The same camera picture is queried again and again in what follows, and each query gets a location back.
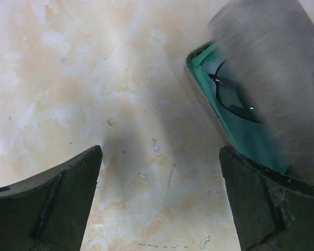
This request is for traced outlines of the blue cleaning cloth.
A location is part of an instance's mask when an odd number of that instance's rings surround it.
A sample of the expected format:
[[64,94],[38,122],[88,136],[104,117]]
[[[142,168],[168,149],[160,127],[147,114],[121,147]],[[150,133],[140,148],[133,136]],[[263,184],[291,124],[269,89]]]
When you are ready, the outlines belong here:
[[206,73],[213,96],[225,109],[236,113],[243,108],[240,101],[237,84],[233,82],[229,69],[223,59],[214,59],[204,63]]

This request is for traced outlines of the grey glasses case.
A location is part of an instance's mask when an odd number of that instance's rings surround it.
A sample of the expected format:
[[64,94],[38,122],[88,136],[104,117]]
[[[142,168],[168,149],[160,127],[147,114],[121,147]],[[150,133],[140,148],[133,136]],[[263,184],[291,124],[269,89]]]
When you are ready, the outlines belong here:
[[[299,1],[229,1],[185,71],[239,153],[314,186],[314,24]],[[204,63],[223,59],[262,124],[222,107]]]

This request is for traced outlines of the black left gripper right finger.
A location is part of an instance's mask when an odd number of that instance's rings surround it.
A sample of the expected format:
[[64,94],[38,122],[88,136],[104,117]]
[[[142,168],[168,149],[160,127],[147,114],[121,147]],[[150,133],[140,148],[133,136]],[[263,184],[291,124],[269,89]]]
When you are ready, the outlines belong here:
[[314,187],[262,166],[234,148],[220,165],[242,250],[314,250]]

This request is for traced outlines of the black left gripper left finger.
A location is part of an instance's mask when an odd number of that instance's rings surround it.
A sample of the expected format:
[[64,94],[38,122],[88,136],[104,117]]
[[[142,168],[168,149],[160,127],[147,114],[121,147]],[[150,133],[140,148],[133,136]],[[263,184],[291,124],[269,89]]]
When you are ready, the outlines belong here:
[[0,250],[80,250],[102,149],[0,187]]

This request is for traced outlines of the black thin-frame glasses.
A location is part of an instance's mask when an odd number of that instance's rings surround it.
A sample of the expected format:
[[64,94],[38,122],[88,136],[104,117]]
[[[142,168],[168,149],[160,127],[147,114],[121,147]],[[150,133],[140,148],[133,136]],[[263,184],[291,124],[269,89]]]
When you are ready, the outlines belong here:
[[262,120],[258,117],[253,105],[247,99],[245,90],[231,79],[219,75],[219,71],[224,64],[225,60],[219,64],[214,74],[208,74],[209,78],[216,84],[215,93],[217,100],[225,109],[237,117],[262,124]]

